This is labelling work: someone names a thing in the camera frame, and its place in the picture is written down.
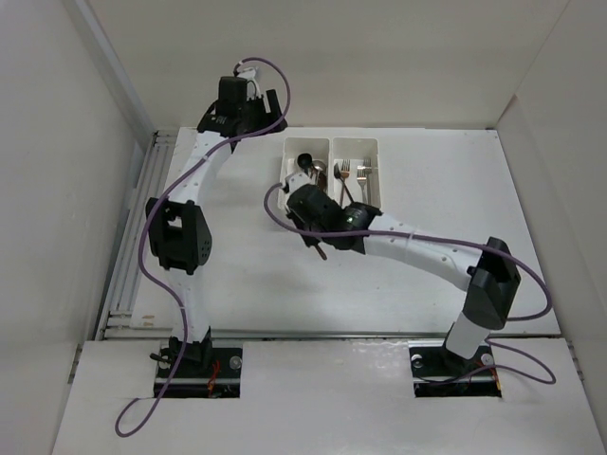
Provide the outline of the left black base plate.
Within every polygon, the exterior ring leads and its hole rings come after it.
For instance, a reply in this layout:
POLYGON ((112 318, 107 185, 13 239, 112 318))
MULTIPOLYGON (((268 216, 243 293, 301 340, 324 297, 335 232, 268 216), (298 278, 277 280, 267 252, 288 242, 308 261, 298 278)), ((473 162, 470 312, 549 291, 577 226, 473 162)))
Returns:
MULTIPOLYGON (((151 353, 150 358, 156 362, 156 377, 166 379, 173 366, 174 359, 169 348, 163 347, 158 353, 151 353)), ((184 358, 176 373, 175 379, 210 379, 214 367, 219 366, 218 379, 238 379, 241 374, 243 349, 236 347, 219 347, 212 350, 211 363, 204 365, 184 358)))

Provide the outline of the left white plastic bin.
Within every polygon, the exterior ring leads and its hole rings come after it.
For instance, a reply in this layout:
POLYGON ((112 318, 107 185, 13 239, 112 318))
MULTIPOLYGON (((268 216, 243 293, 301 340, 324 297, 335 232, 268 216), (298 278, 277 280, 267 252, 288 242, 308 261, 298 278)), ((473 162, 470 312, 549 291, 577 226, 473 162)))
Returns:
POLYGON ((297 156, 302 153, 310 153, 313 160, 320 160, 326 165, 327 191, 325 193, 329 194, 333 189, 334 180, 328 171, 329 152, 330 140, 328 137, 287 137, 284 141, 279 180, 283 182, 288 175, 300 173, 302 170, 296 164, 297 156))

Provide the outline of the black spoon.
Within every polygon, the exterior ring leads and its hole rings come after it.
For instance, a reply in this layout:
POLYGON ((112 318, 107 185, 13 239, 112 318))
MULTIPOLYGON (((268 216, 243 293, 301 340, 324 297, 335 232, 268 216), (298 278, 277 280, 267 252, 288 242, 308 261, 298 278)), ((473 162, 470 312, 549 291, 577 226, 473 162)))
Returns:
POLYGON ((308 177, 312 177, 314 173, 313 158, 310 153, 302 153, 297 156, 297 166, 305 173, 308 177))

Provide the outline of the black fork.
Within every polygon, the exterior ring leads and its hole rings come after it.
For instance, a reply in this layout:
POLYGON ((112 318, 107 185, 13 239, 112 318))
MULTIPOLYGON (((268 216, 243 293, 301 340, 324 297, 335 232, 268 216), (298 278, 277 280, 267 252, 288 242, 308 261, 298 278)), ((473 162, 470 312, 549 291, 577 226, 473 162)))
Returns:
POLYGON ((333 172, 334 172, 334 177, 340 182, 341 184, 341 190, 340 190, 340 205, 343 204, 343 199, 345 196, 348 197, 348 199, 353 202, 354 199, 351 195, 351 192, 349 191, 349 189, 347 188, 347 184, 346 184, 346 177, 343 175, 341 169, 340 169, 340 165, 338 163, 334 164, 334 168, 333 168, 333 172))

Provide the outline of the silver spoon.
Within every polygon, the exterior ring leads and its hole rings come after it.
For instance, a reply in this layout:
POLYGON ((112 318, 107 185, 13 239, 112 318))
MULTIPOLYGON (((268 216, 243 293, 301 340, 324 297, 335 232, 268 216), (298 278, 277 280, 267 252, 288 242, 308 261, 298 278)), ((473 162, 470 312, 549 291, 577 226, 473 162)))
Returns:
POLYGON ((316 185, 326 182, 326 165, 320 160, 312 161, 312 179, 316 185))

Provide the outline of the aluminium rail frame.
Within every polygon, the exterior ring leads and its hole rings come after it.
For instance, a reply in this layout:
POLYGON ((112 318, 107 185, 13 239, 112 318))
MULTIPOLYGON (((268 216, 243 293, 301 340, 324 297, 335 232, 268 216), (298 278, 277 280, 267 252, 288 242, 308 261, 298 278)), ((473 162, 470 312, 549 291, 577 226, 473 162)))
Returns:
POLYGON ((152 136, 138 174, 135 187, 126 197, 127 217, 119 236, 119 248, 110 266, 109 277, 101 301, 92 339, 101 341, 116 337, 119 332, 130 332, 130 318, 135 306, 140 271, 138 245, 145 224, 145 204, 162 193, 177 132, 158 131, 152 136))

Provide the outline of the right white plastic bin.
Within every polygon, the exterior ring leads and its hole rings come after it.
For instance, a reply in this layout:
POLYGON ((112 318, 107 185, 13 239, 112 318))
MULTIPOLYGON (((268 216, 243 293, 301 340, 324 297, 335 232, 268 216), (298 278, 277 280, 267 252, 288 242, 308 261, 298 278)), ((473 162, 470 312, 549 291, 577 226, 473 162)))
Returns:
POLYGON ((345 207, 350 199, 381 207, 378 142, 375 138, 336 137, 329 154, 328 194, 345 207))

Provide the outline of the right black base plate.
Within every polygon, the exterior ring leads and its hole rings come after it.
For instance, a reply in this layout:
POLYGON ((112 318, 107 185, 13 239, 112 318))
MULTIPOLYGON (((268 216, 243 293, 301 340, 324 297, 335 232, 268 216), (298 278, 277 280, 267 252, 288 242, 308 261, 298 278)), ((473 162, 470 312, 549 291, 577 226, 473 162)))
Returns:
POLYGON ((483 357, 493 360, 488 346, 481 346, 472 359, 460 357, 442 346, 413 347, 410 356, 414 377, 431 381, 459 378, 484 366, 483 357))

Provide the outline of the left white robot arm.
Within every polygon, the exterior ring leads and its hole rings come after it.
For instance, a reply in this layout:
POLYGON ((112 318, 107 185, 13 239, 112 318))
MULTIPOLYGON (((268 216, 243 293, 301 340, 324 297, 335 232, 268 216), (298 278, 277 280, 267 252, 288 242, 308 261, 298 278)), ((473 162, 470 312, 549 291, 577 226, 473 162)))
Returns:
POLYGON ((200 120, 188 159, 178 174, 178 184, 153 210, 156 199, 146 206, 151 253, 165 270, 168 286, 178 298, 168 357, 187 373, 199 376, 212 364, 211 323, 202 298, 202 267, 212 252, 212 234, 203 214, 204 197, 221 167, 232 155, 236 138, 272 126, 280 132, 286 121, 276 92, 268 90, 265 104, 250 68, 220 79, 218 97, 200 120))

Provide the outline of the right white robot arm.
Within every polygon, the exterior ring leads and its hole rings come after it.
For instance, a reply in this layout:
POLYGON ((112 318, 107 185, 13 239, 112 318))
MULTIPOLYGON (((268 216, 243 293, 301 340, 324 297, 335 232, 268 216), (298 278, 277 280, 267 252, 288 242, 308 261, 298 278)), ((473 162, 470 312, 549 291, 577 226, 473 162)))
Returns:
POLYGON ((285 211, 296 228, 320 233, 311 245, 326 243, 336 250, 394 260, 441 278, 466 293, 463 309, 439 350, 441 366, 450 373, 469 367, 481 344, 504 328, 521 283, 507 244, 491 237, 480 254, 459 246, 435 244, 410 233, 380 209, 353 202, 341 207, 312 183, 285 186, 285 211))

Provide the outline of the brown spoon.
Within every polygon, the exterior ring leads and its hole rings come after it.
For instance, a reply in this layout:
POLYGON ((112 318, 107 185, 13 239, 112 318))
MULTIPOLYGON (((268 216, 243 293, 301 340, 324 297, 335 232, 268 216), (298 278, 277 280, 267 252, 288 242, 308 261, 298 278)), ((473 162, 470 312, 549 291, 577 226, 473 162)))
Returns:
POLYGON ((326 173, 320 172, 317 178, 317 186, 323 192, 327 191, 327 175, 326 173))

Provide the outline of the silver fork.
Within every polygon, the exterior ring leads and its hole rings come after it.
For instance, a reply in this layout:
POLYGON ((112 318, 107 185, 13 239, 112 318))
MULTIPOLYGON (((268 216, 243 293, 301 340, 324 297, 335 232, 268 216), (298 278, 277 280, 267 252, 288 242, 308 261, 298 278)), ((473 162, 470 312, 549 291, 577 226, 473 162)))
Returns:
POLYGON ((363 160, 363 165, 365 166, 364 169, 364 173, 366 176, 366 193, 367 193, 367 203, 369 205, 372 204, 372 189, 371 189, 371 182, 372 182, 372 160, 370 157, 365 157, 363 160))
POLYGON ((365 176, 363 167, 358 167, 358 169, 357 169, 357 182, 360 187, 361 202, 363 204, 368 204, 367 203, 367 193, 366 193, 366 176, 365 176))

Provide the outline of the white plastic bin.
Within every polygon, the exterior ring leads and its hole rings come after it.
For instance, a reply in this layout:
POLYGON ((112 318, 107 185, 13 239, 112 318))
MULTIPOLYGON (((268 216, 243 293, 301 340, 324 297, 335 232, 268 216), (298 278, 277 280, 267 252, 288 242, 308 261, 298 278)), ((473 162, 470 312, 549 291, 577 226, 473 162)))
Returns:
POLYGON ((350 199, 381 207, 378 142, 375 138, 336 137, 329 154, 328 194, 345 207, 350 199))
POLYGON ((334 180, 328 171, 329 152, 330 140, 328 137, 287 137, 284 141, 279 180, 283 182, 288 175, 300 173, 302 170, 296 164, 297 156, 302 153, 310 153, 313 160, 320 160, 326 165, 327 191, 325 193, 329 194, 333 189, 334 180))

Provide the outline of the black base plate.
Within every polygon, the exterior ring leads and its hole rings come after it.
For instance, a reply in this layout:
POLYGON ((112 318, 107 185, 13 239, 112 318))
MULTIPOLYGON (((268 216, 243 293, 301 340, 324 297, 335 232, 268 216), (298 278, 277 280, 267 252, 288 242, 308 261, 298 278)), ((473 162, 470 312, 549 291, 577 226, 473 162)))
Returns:
MULTIPOLYGON (((166 379, 173 366, 174 359, 169 348, 163 347, 158 353, 151 353, 150 358, 156 362, 156 377, 166 379)), ((184 358, 176 373, 175 379, 210 379, 214 367, 219 366, 218 379, 238 379, 241 374, 243 349, 236 347, 219 347, 212 350, 211 363, 204 365, 184 358)))
POLYGON ((413 347, 410 356, 414 377, 431 381, 459 378, 484 366, 483 357, 493 360, 488 346, 481 346, 472 359, 460 357, 442 346, 413 347))

